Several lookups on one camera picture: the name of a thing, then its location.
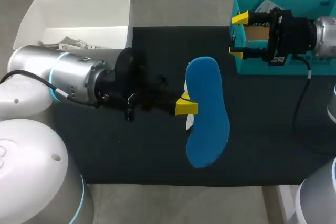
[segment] black table surface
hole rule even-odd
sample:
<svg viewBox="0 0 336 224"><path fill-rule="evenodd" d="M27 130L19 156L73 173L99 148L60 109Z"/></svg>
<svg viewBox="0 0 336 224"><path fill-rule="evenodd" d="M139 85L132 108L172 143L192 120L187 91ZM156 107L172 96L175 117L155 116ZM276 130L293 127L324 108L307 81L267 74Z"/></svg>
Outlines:
<svg viewBox="0 0 336 224"><path fill-rule="evenodd" d="M150 77L164 74L183 89L187 64L211 56L219 64L230 137L211 166L193 168L186 157L185 116L120 111L59 103L56 128L88 183L261 186L299 184L336 153L336 125L327 115L335 76L313 76L298 115L291 119L304 76L242 76L229 55L227 27L135 27L133 48L144 50Z"/></svg>

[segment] blue insole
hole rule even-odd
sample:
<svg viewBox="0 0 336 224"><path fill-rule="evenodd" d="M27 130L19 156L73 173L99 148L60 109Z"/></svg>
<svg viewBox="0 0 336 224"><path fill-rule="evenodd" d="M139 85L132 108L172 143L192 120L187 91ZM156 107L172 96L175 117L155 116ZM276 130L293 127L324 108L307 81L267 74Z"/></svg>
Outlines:
<svg viewBox="0 0 336 224"><path fill-rule="evenodd" d="M185 79L191 101L198 103L186 153L194 167L202 168L219 158L230 134L221 71L213 58L200 57L188 65Z"/></svg>

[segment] cardboard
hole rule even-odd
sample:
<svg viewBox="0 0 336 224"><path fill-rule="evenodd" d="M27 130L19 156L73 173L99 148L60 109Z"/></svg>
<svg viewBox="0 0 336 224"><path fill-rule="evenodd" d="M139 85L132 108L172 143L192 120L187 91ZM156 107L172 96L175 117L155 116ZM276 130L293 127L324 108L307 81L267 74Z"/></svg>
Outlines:
<svg viewBox="0 0 336 224"><path fill-rule="evenodd" d="M13 49L56 44L65 36L110 49L66 49L111 65L132 46L131 0L34 0L24 16Z"/></svg>
<svg viewBox="0 0 336 224"><path fill-rule="evenodd" d="M246 40L268 40L269 27L267 26L246 26L244 27Z"/></svg>

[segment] teal cardboard box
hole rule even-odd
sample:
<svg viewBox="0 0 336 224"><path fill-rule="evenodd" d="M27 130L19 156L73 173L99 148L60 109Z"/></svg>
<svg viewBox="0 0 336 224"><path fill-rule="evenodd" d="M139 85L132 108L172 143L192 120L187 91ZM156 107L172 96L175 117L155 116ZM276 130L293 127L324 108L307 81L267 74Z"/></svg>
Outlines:
<svg viewBox="0 0 336 224"><path fill-rule="evenodd" d="M247 10L256 9L265 0L234 0L231 16L237 16ZM336 17L336 0L268 0L277 6L291 10L295 17L316 19L321 16ZM233 25L230 22L232 44L235 47L266 48L269 27ZM336 75L336 59L314 57L311 52L305 57L311 64L312 75ZM240 74L296 74L307 75L307 67L300 61L287 57L284 66L269 66L261 58L242 60L235 57L237 71Z"/></svg>

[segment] gray floor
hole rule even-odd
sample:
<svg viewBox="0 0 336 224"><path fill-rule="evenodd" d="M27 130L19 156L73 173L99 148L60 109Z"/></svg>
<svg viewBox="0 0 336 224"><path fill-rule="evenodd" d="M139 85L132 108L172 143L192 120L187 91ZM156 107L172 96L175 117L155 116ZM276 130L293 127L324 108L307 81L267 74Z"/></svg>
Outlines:
<svg viewBox="0 0 336 224"><path fill-rule="evenodd" d="M267 224L261 187L91 185L94 224Z"/></svg>
<svg viewBox="0 0 336 224"><path fill-rule="evenodd" d="M33 0L0 0L0 75ZM225 26L233 0L132 0L136 26ZM267 223L260 187L92 185L95 223Z"/></svg>

